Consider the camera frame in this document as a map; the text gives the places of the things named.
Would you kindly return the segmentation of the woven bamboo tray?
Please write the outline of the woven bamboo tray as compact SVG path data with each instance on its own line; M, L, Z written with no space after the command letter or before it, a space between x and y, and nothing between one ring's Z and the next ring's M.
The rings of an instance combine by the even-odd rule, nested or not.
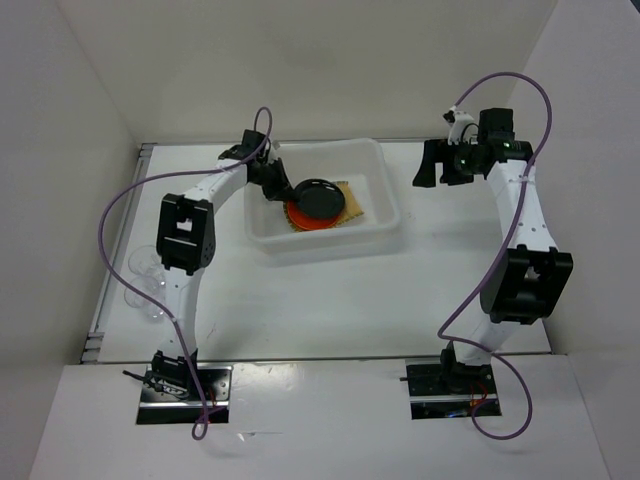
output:
M345 199L346 199L346 206L345 206L344 213L340 217L337 225L332 227L332 228L337 228L339 226L342 226L346 223L349 223L357 219L358 217L362 216L364 212L359 202L356 200L348 181L337 181L333 183L336 183L338 185L338 187L344 193Z

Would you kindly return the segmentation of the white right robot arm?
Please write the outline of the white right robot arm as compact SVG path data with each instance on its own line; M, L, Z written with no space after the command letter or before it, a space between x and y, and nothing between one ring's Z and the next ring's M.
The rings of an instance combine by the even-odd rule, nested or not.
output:
M492 353L515 333L553 312L573 270L546 225L530 165L534 149L516 139L513 112L490 108L473 118L456 106L443 116L444 139L424 143L416 187L459 186L483 177L496 202L507 246L479 288L482 316L466 341L449 341L440 355L437 387L469 393L490 373Z

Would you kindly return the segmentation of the black round plate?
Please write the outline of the black round plate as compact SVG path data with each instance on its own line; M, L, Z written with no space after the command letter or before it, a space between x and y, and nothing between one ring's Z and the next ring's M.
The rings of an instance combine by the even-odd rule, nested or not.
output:
M339 216L346 206L345 195L336 183L307 179L294 189L294 205L312 219L327 220Z

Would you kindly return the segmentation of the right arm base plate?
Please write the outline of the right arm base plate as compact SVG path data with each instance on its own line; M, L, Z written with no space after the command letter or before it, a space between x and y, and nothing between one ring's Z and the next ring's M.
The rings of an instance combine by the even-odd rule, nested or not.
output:
M412 420L469 418L476 406L478 417L502 415L491 367L450 384L439 360L407 360L400 381L407 386Z

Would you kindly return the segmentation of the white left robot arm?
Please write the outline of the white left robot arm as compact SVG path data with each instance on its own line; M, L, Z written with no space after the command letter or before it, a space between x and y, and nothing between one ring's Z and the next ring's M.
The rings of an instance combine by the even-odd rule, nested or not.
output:
M214 172L182 194L161 201L156 251L165 273L164 310L168 323L151 362L150 380L176 399L199 387L195 320L204 270L216 251L215 214L249 184L262 188L269 201L296 200L282 160L267 136L246 130L239 144L219 155Z

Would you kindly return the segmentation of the orange plastic plate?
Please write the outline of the orange plastic plate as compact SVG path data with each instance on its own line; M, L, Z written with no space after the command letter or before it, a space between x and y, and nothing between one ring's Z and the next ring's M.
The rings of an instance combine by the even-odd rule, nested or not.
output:
M345 210L342 208L336 215L329 218L314 218L304 214L292 201L285 202L283 209L290 226L299 232L332 228L337 225Z

